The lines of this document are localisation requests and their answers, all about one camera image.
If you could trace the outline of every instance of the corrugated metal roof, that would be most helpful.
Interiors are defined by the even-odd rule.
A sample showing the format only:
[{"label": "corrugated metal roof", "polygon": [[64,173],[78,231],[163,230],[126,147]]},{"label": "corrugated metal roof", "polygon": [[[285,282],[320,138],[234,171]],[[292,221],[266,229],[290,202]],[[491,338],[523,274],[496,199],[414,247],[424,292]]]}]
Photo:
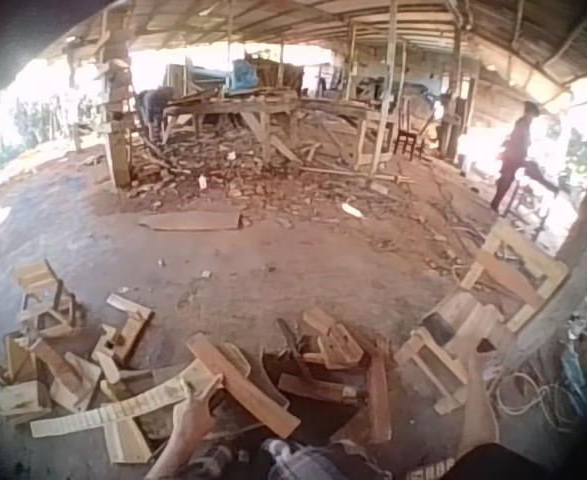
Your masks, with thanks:
[{"label": "corrugated metal roof", "polygon": [[[358,25],[358,45],[386,44],[388,0],[233,0],[233,41],[342,45],[349,22]],[[463,52],[494,68],[511,85],[538,101],[551,99],[561,85],[587,72],[587,21],[561,55],[547,63],[587,15],[574,0],[524,0],[522,23],[514,42],[518,0],[473,0],[473,23]],[[169,48],[226,40],[228,0],[137,0],[129,16],[136,38],[130,49]],[[96,17],[69,35],[88,44],[100,36]],[[444,0],[400,0],[398,34],[409,48],[451,51],[454,16]],[[44,57],[60,55],[64,40]]]}]

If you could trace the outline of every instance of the dirt floor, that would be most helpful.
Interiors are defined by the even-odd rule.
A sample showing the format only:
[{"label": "dirt floor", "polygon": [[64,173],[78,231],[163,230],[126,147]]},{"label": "dirt floor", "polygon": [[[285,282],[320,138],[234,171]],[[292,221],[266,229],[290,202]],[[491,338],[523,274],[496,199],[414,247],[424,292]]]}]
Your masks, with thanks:
[{"label": "dirt floor", "polygon": [[[6,215],[0,223],[0,356],[2,335],[17,328],[21,299],[11,270],[44,257],[87,309],[81,334],[55,345],[85,358],[101,322],[121,326],[124,321],[105,304],[109,293],[118,291],[156,312],[131,368],[188,361],[185,342],[196,332],[247,352],[260,346],[276,352],[284,340],[274,320],[300,320],[302,310],[313,304],[338,319],[366,325],[397,349],[454,288],[453,273],[463,275],[475,251],[468,236],[460,235],[464,246],[460,243],[459,231],[448,228],[445,217],[455,225],[459,215],[484,233],[494,221],[468,181],[426,162],[401,162],[402,173],[415,183],[410,189],[391,185],[397,200],[363,192],[354,180],[301,172],[285,172],[273,185],[265,180],[259,202],[254,202],[260,196],[255,189],[228,198],[224,188],[213,185],[200,194],[193,179],[184,187],[188,195],[178,185],[177,194],[128,198],[111,191],[106,161],[83,163],[101,148],[59,156],[0,186],[0,213]],[[330,197],[331,188],[342,193]],[[291,195],[317,208],[308,214],[293,208],[286,204]],[[345,213],[342,202],[359,208],[364,218]],[[246,212],[242,229],[174,233],[137,224],[153,210],[229,205]],[[210,278],[202,278],[204,270]],[[397,384],[394,437],[376,453],[384,468],[402,478],[410,468],[454,455],[462,414],[439,417],[432,398],[401,385],[396,372],[389,376]],[[557,437],[539,412],[501,418],[500,426],[508,447],[545,465],[557,462]],[[36,440],[27,426],[14,430],[0,420],[4,477],[141,478],[147,468],[111,466],[99,429]]]}]

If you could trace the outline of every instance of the hand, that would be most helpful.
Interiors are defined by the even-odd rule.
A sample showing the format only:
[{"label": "hand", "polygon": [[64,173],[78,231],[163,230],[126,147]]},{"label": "hand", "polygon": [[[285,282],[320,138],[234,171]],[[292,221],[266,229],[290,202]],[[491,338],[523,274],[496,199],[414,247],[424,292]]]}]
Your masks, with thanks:
[{"label": "hand", "polygon": [[217,375],[198,396],[194,396],[191,385],[183,384],[188,395],[183,402],[173,407],[172,437],[199,442],[211,431],[215,425],[215,419],[209,410],[209,400],[219,388],[222,388],[222,379],[222,375]]}]

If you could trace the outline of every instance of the tree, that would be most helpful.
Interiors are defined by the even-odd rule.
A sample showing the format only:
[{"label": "tree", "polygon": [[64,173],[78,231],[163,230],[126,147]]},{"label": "tree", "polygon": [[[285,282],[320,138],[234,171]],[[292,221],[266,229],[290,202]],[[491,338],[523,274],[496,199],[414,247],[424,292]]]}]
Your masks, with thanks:
[{"label": "tree", "polygon": [[524,359],[551,339],[587,294],[587,190],[578,217],[555,257],[569,267],[569,276],[549,303],[518,336],[516,359]]}]

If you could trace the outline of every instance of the concrete floor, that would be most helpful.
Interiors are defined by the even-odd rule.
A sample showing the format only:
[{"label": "concrete floor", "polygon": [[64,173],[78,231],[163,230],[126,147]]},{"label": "concrete floor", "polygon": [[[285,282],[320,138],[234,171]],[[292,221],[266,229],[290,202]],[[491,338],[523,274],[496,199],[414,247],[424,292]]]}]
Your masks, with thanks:
[{"label": "concrete floor", "polygon": [[[335,226],[294,222],[295,228],[285,229],[269,215],[238,231],[170,233],[140,227],[139,213],[117,213],[121,203],[101,181],[104,163],[82,167],[82,158],[70,154],[0,187],[0,208],[10,208],[0,224],[0,358],[2,335],[17,327],[20,292],[11,270],[43,257],[88,311],[82,333],[59,340],[61,349],[86,358],[101,322],[122,325],[121,313],[105,304],[108,294],[122,287],[129,289],[124,296],[156,312],[131,368],[187,361],[185,342],[195,332],[248,352],[260,345],[277,351],[284,341],[274,319],[298,320],[315,303],[388,336],[397,348],[454,285],[450,276],[424,268],[424,245],[433,251],[440,247],[423,231],[424,238],[411,237],[404,251],[380,253],[361,235]],[[419,212],[435,225],[437,212],[429,205],[436,194],[424,167],[411,164],[404,171],[419,179],[415,211],[407,211],[404,220]],[[469,218],[491,221],[486,205],[467,188],[453,185],[451,191],[458,207],[472,205]],[[212,277],[202,279],[203,270]],[[460,412],[439,417],[431,402],[410,388],[398,387],[394,397],[394,440],[378,452],[383,466],[402,475],[454,454]],[[557,449],[540,418],[532,413],[503,419],[505,443],[552,464]],[[147,468],[109,465],[101,430],[35,440],[27,426],[14,430],[0,420],[0,473],[6,478],[141,478]]]}]

